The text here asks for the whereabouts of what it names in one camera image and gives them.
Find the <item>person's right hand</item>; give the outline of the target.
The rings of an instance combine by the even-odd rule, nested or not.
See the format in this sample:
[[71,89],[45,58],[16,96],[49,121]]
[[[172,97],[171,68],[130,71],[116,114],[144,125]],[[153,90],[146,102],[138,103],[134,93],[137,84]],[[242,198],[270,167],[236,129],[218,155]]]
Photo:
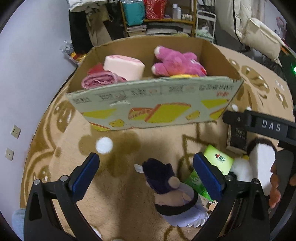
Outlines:
[[270,178],[271,190],[270,190],[270,194],[269,194],[269,206],[270,206],[270,208],[275,208],[276,204],[278,204],[281,199],[281,193],[278,189],[280,179],[279,179],[279,176],[277,175],[277,172],[276,172],[276,163],[275,162],[272,165],[270,171],[271,171],[272,175]]

